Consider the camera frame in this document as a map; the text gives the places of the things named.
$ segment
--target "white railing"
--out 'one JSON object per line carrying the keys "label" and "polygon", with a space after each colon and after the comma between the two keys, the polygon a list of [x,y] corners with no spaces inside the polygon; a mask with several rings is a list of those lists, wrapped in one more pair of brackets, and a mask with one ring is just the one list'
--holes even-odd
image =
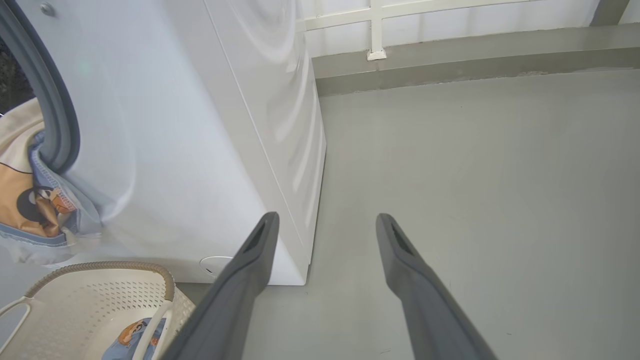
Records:
{"label": "white railing", "polygon": [[418,0],[410,3],[389,5],[382,5],[383,0],[371,0],[370,7],[365,9],[330,13],[305,19],[305,26],[307,30],[314,30],[353,24],[354,22],[371,21],[371,50],[367,55],[367,60],[371,61],[387,58],[387,54],[382,48],[382,19],[415,13],[439,12],[495,4],[523,3],[526,1],[539,0]]}

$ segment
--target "railing post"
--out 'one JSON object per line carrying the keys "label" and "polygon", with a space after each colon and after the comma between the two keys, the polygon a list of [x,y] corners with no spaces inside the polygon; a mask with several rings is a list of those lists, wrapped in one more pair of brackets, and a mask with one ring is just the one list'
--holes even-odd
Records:
{"label": "railing post", "polygon": [[382,0],[371,0],[371,50],[367,60],[386,59],[387,54],[382,48]]}

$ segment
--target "cartoon print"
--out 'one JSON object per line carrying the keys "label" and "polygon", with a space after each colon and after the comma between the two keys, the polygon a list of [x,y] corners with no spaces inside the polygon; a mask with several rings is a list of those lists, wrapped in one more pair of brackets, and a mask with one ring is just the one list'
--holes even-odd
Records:
{"label": "cartoon print", "polygon": [[118,342],[126,347],[129,347],[131,336],[140,331],[145,326],[147,326],[147,323],[145,323],[144,320],[132,323],[120,333],[120,335],[118,336]]}
{"label": "cartoon print", "polygon": [[60,196],[60,194],[62,194],[62,189],[60,188],[52,189],[46,186],[39,186],[37,188],[37,191],[41,197],[51,201],[51,204],[53,204],[58,213],[68,214],[76,210],[73,205],[66,204],[65,201],[62,200],[62,196]]}
{"label": "cartoon print", "polygon": [[36,188],[24,190],[15,201],[18,213],[25,219],[37,222],[40,225],[46,223],[47,219],[38,211],[36,207]]}

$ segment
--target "basket handle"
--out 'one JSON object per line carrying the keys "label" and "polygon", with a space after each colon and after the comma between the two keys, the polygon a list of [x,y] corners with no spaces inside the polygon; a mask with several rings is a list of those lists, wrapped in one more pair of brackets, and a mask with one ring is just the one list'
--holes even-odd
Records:
{"label": "basket handle", "polygon": [[31,312],[31,305],[29,304],[31,302],[31,300],[32,300],[31,298],[23,296],[23,297],[19,298],[18,300],[14,301],[14,302],[8,304],[7,306],[3,307],[2,309],[0,309],[0,317],[2,317],[4,314],[8,313],[9,310],[13,309],[14,307],[16,307],[16,306],[18,306],[20,304],[27,305],[27,311],[24,313],[24,315],[22,315],[22,319],[18,323],[18,326],[15,327],[15,329],[13,330],[13,332],[11,333],[9,338],[6,340],[6,342],[0,348],[0,354],[3,353],[4,349],[9,345],[9,343],[11,342],[13,337],[18,333],[18,330],[20,330],[20,327],[22,326],[24,321],[27,320],[27,315],[29,315],[29,313]]}
{"label": "basket handle", "polygon": [[[156,313],[153,315],[151,320],[149,320],[149,323],[147,324],[147,328],[145,329],[145,331],[142,333],[142,336],[140,337],[140,341],[136,346],[136,351],[133,353],[132,360],[142,360],[143,356],[145,355],[145,352],[147,351],[147,347],[149,346],[149,342],[151,341],[151,337],[154,335],[154,332],[156,331],[156,328],[158,327],[160,320],[162,320],[162,317],[167,312],[167,310],[171,308],[172,304],[173,304],[172,301],[165,300],[162,303],[162,305],[160,305],[158,310],[156,310]],[[157,357],[157,354],[154,353],[153,359],[155,359],[156,357]]]}

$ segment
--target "wall baseboard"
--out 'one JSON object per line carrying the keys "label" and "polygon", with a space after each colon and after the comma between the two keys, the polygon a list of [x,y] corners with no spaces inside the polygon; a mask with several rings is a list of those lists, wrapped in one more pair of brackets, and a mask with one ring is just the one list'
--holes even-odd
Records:
{"label": "wall baseboard", "polygon": [[524,31],[313,59],[319,96],[488,78],[640,69],[640,24]]}

